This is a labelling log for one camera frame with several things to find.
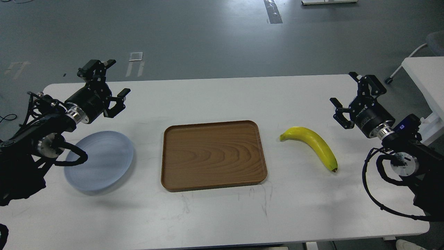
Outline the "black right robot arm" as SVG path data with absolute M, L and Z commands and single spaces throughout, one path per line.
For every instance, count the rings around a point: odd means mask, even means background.
M 421 142 L 420 119 L 410 114 L 395 125 L 395 118 L 377 101 L 386 88 L 374 75 L 360 76 L 350 72 L 357 83 L 357 95 L 347 107 L 337 98 L 333 118 L 345 129 L 357 126 L 367 138 L 379 138 L 382 147 L 372 148 L 362 168 L 364 189 L 380 210 L 392 215 L 426 222 L 443 221 L 443 155 Z M 367 168 L 374 155 L 381 178 L 395 186 L 408 187 L 414 194 L 413 204 L 427 214 L 406 215 L 379 202 L 368 188 Z

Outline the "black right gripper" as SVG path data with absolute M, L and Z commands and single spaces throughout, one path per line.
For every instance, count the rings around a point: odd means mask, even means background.
M 384 123 L 392 126 L 395 122 L 395 118 L 377 102 L 387 89 L 375 75 L 361 76 L 349 72 L 349 76 L 357 83 L 357 96 L 348 107 L 343 107 L 337 98 L 330 98 L 335 107 L 333 118 L 344 129 L 352 129 L 356 125 L 367 138 L 374 138 L 376 127 Z

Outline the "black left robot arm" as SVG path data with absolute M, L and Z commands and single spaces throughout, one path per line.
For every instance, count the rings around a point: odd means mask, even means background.
M 114 97 L 106 83 L 106 72 L 115 63 L 114 59 L 92 59 L 79 68 L 77 75 L 85 85 L 64 102 L 41 92 L 28 92 L 23 124 L 0 145 L 1 206 L 44 189 L 44 177 L 51 166 L 78 166 L 87 161 L 87 153 L 66 142 L 62 133 L 73 132 L 79 123 L 90 124 L 100 115 L 114 118 L 125 109 L 130 89 L 124 88 Z

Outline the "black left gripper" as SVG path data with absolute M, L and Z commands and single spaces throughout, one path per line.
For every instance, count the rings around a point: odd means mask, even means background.
M 124 88 L 116 97 L 112 97 L 112 92 L 106 84 L 106 72 L 116 62 L 115 59 L 105 62 L 92 59 L 82 68 L 78 68 L 77 76 L 83 79 L 86 85 L 71 95 L 65 104 L 82 109 L 86 115 L 83 123 L 92 123 L 102 113 L 106 118 L 114 118 L 126 108 L 124 101 L 131 90 Z

